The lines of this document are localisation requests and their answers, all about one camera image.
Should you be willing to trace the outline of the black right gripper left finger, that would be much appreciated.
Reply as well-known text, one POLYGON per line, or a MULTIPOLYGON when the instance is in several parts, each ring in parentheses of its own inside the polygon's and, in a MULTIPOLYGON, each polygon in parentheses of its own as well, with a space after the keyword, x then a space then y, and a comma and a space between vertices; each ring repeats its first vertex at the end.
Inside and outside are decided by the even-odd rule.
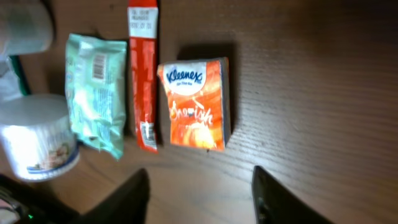
POLYGON ((73 223, 142 224, 146 222, 149 199, 149 175, 145 169, 139 169, 109 197, 73 223))

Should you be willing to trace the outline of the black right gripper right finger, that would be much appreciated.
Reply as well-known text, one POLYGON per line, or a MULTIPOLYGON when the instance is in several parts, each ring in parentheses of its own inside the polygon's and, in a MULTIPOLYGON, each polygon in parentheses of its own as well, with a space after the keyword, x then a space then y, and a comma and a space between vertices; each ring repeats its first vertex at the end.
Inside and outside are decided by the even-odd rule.
POLYGON ((252 199, 258 224, 331 224, 261 166, 254 166, 252 199))

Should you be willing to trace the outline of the white plastic cup container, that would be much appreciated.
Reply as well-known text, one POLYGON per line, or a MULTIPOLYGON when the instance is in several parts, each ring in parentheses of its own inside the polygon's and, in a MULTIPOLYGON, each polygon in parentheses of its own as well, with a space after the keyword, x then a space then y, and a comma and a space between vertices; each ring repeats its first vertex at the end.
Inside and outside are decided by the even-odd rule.
POLYGON ((29 95, 1 103, 1 144, 13 173, 28 182, 59 177, 80 159, 61 95, 29 95))

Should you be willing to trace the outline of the orange tissue pack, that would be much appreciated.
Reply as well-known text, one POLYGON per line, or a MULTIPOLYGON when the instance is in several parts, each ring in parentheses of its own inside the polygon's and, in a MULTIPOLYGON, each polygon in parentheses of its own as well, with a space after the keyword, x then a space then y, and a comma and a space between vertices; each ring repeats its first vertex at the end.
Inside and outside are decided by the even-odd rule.
POLYGON ((180 60, 158 66, 169 106, 170 143, 224 151, 231 137, 229 60, 180 60))

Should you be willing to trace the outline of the teal wet wipes pack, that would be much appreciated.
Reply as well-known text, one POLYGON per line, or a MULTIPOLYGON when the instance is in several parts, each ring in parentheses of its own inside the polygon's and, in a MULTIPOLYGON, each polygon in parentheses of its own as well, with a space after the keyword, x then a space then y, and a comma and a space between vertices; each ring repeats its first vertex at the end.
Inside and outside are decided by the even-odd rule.
POLYGON ((123 156, 127 43, 70 34, 65 48, 65 96, 70 126, 83 144, 123 156))

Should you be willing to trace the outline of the red stick sachet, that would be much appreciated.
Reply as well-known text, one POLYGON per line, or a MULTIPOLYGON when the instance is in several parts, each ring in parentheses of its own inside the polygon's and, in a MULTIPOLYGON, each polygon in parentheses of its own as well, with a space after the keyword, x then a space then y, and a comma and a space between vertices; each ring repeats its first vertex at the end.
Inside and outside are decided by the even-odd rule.
POLYGON ((130 0, 127 8, 137 144, 157 152, 155 135, 157 0, 130 0))

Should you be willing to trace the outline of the green cap bottle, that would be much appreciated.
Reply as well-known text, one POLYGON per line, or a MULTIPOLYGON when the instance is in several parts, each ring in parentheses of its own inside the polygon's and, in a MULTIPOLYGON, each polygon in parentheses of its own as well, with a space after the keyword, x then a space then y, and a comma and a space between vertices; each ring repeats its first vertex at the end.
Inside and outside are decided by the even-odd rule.
POLYGON ((35 54, 52 44, 54 29, 39 0, 1 0, 1 56, 35 54))

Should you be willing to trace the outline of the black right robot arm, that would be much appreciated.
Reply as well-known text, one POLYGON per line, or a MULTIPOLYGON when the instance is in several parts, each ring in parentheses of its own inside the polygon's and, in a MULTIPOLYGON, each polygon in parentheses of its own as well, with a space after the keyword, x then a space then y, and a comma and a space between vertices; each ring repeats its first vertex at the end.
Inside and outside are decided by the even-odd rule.
MULTIPOLYGON (((1 223, 144 223, 150 198, 150 180, 138 170, 108 198, 80 214, 55 198, 1 176, 1 223)), ((328 223, 305 202, 255 166, 252 199, 257 223, 328 223)))

